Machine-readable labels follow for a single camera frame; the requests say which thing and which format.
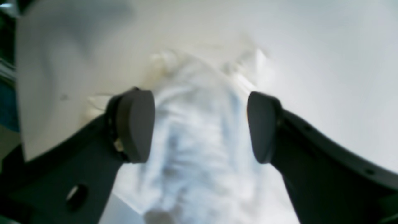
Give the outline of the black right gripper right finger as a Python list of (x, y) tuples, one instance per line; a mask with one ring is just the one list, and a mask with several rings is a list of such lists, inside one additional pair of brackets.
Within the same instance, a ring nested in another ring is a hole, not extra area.
[(281, 174), (301, 224), (397, 223), (397, 174), (344, 149), (273, 96), (251, 92), (247, 117), (255, 159)]

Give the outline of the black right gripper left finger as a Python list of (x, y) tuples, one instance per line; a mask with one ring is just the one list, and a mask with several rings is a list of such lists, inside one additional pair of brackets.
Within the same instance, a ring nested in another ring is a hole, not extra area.
[(97, 224), (120, 167), (148, 161), (155, 124), (152, 91), (115, 95), (98, 116), (46, 153), (25, 161), (21, 145), (2, 160), (1, 221)]

